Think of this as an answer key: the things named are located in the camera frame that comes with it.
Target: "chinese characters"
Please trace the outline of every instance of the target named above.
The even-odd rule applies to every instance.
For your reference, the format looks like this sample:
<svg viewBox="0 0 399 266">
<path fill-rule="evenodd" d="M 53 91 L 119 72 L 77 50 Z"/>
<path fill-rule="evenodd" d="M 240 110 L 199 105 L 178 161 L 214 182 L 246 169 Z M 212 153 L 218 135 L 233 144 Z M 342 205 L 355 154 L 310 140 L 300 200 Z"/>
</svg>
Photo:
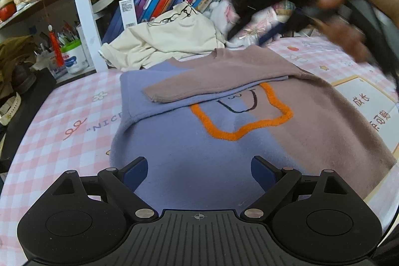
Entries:
<svg viewBox="0 0 399 266">
<path fill-rule="evenodd" d="M 380 111 L 379 114 L 380 114 L 380 115 L 377 114 L 376 116 L 374 116 L 374 120 L 373 120 L 373 121 L 370 121 L 370 122 L 369 122 L 369 123 L 371 124 L 371 126 L 372 126 L 377 132 L 380 131 L 380 127 L 377 125 L 377 123 L 378 123 L 379 125 L 385 124 L 386 122 L 385 122 L 384 119 L 388 120 L 388 119 L 391 118 L 391 116 L 390 116 L 387 112 L 385 112 L 385 111 Z"/>
<path fill-rule="evenodd" d="M 353 103 L 355 103 L 357 106 L 362 106 L 364 104 L 364 101 L 370 101 L 370 97 L 367 97 L 363 93 L 359 94 L 360 99 L 357 97 L 353 97 Z"/>
</svg>

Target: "cartoon face embroidery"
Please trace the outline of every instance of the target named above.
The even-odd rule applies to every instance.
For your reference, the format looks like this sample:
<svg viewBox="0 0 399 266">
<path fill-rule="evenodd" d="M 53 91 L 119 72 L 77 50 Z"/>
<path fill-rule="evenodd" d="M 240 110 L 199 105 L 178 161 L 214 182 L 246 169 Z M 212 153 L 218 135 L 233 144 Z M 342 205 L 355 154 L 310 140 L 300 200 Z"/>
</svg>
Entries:
<svg viewBox="0 0 399 266">
<path fill-rule="evenodd" d="M 266 93 L 267 100 L 269 103 L 277 108 L 280 112 L 281 115 L 279 117 L 276 117 L 274 119 L 260 119 L 256 122 L 251 122 L 247 123 L 243 126 L 241 126 L 237 131 L 234 132 L 226 132 L 220 130 L 211 120 L 211 118 L 206 115 L 206 113 L 201 109 L 200 104 L 194 104 L 190 106 L 191 112 L 201 121 L 202 125 L 206 129 L 206 131 L 209 133 L 214 138 L 217 139 L 223 139 L 223 140 L 229 140 L 229 141 L 237 141 L 238 139 L 242 138 L 245 134 L 248 132 L 259 129 L 262 127 L 269 127 L 269 126 L 278 126 L 281 125 L 285 122 L 287 122 L 290 118 L 294 116 L 292 110 L 290 107 L 288 107 L 286 104 L 284 104 L 282 101 L 278 99 L 276 94 L 274 93 L 274 90 L 270 86 L 269 83 L 261 83 L 259 84 L 260 88 L 250 88 L 246 89 L 244 91 L 241 91 L 239 93 L 236 93 L 234 95 L 231 95 L 227 98 L 224 99 L 219 99 L 215 103 L 218 103 L 228 109 L 231 113 L 234 114 L 240 114 L 244 112 L 249 112 L 254 110 L 257 105 L 258 105 L 258 96 L 256 94 L 256 90 L 261 90 Z M 237 110 L 235 109 L 234 102 L 229 103 L 229 100 L 234 100 L 236 98 L 240 98 L 247 104 L 247 109 L 244 110 Z"/>
<path fill-rule="evenodd" d="M 242 92 L 240 92 L 240 93 L 237 93 L 237 94 L 234 94 L 234 95 L 232 95 L 232 96 L 229 96 L 229 97 L 227 97 L 227 99 L 235 99 L 235 98 L 237 98 L 237 97 L 241 97 L 241 96 L 243 95 L 243 92 L 245 92 L 245 91 L 248 91 L 248 92 L 251 93 L 252 98 L 253 98 L 253 105 L 252 105 L 250 108 L 245 109 L 245 110 L 243 110 L 243 111 L 236 111 L 236 110 L 234 110 L 234 109 L 233 109 L 232 107 L 230 107 L 227 103 L 224 103 L 221 99 L 219 99 L 217 102 L 218 102 L 219 104 L 223 105 L 224 107 L 226 107 L 226 109 L 228 109 L 230 112 L 233 112 L 233 113 L 236 113 L 236 114 L 252 111 L 252 110 L 255 109 L 255 108 L 257 107 L 257 105 L 258 105 L 258 97 L 256 96 L 255 89 L 253 89 L 253 88 L 252 88 L 252 89 L 246 89 L 246 90 L 244 90 L 244 91 L 242 91 Z"/>
</svg>

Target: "human hand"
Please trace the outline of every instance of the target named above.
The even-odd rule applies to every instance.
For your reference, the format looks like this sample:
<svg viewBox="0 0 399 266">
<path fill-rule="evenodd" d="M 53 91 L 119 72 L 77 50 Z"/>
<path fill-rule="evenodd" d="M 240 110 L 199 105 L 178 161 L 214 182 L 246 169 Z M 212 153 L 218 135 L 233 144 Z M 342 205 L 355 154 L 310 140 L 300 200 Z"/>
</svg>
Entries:
<svg viewBox="0 0 399 266">
<path fill-rule="evenodd" d="M 317 0 L 316 5 L 321 9 L 336 8 L 343 4 L 345 0 Z M 330 21 L 324 23 L 315 20 L 317 28 L 328 39 L 339 45 L 356 62 L 365 62 L 370 57 L 370 52 L 363 44 L 364 34 L 355 26 L 349 25 L 339 16 L 333 17 Z"/>
<path fill-rule="evenodd" d="M 399 27 L 399 3 L 397 0 L 370 0 L 377 8 L 384 12 Z M 345 0 L 317 0 L 316 5 L 321 9 L 336 8 Z M 363 44 L 364 34 L 355 26 L 349 25 L 344 19 L 332 18 L 329 22 L 316 20 L 317 28 L 329 40 L 343 48 L 356 62 L 365 62 L 370 52 Z"/>
</svg>

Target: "poster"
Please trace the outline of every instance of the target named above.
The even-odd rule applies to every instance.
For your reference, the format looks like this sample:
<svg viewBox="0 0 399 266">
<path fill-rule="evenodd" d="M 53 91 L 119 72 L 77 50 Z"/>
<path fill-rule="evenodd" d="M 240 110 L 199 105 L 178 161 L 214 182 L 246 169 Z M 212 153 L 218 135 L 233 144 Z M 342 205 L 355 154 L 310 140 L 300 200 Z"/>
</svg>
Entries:
<svg viewBox="0 0 399 266">
<path fill-rule="evenodd" d="M 395 100 L 359 75 L 332 85 L 362 113 L 394 156 L 399 158 L 399 111 Z"/>
</svg>

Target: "orange embroidered outline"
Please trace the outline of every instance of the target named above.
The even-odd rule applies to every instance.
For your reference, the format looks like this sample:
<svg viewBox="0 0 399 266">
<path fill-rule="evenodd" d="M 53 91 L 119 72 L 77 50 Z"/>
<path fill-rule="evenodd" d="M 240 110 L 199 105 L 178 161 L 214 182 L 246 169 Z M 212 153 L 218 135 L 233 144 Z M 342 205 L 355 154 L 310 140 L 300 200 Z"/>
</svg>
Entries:
<svg viewBox="0 0 399 266">
<path fill-rule="evenodd" d="M 280 110 L 282 115 L 275 118 L 275 119 L 264 119 L 261 121 L 256 121 L 252 123 L 248 123 L 242 127 L 240 127 L 236 132 L 225 132 L 219 130 L 211 121 L 211 119 L 202 111 L 199 104 L 194 104 L 190 106 L 191 111 L 195 114 L 196 117 L 199 118 L 202 125 L 205 127 L 207 132 L 214 138 L 229 140 L 229 141 L 237 141 L 238 139 L 242 138 L 248 132 L 260 129 L 261 127 L 267 126 L 278 126 L 285 122 L 287 122 L 290 118 L 294 116 L 291 108 L 281 102 L 272 87 L 268 83 L 261 83 L 259 84 L 264 90 L 267 95 L 267 99 L 269 103 Z"/>
</svg>

